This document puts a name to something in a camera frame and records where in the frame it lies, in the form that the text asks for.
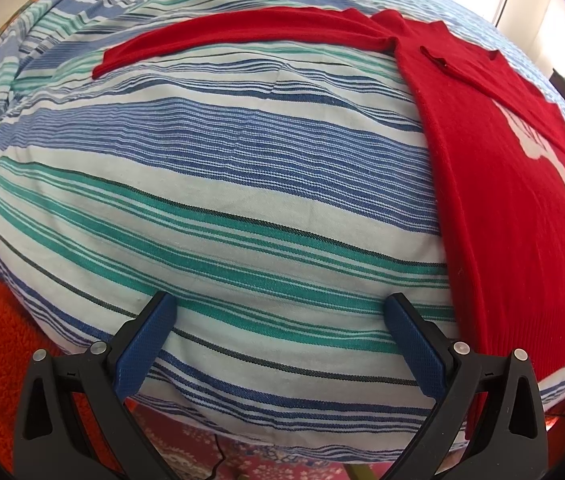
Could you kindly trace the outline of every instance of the blue gripper pad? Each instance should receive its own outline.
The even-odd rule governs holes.
[[[138,393],[176,323],[176,304],[176,298],[166,294],[118,358],[114,392],[120,400]]]
[[[391,296],[384,305],[385,325],[399,347],[420,390],[441,400],[447,389],[445,365],[402,305]]]

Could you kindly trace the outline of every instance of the striped fabric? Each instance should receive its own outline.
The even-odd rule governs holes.
[[[167,290],[178,322],[137,400],[287,453],[394,460],[432,401],[382,300],[402,291],[457,336],[427,145],[395,60],[217,44],[90,77],[141,32],[274,5],[444,19],[565,113],[451,0],[39,0],[0,38],[0,277],[67,352]],[[547,407],[564,398],[565,368],[541,389]]]

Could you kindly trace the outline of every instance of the silver pin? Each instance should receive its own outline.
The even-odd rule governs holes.
[[[38,348],[35,352],[34,355],[32,356],[32,359],[34,361],[42,361],[45,357],[47,357],[47,351],[44,348]]]
[[[96,341],[93,345],[89,347],[92,354],[98,355],[107,350],[107,343],[104,341]]]
[[[453,344],[453,351],[456,352],[456,354],[467,355],[469,353],[469,345],[464,341],[456,341],[456,343]]]
[[[527,358],[529,357],[527,355],[527,352],[525,350],[523,350],[522,348],[517,348],[516,350],[514,350],[514,356],[519,361],[527,361]]]

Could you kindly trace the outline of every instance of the white patch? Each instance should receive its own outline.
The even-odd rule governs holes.
[[[547,142],[547,139],[507,108],[504,108],[496,101],[494,101],[494,104],[507,118],[509,127],[516,134],[518,140],[520,140],[525,155],[534,160],[538,160],[541,156],[547,158],[556,168],[556,171],[559,172],[562,181],[565,183],[565,166],[559,161],[556,152],[554,152],[551,144]]]

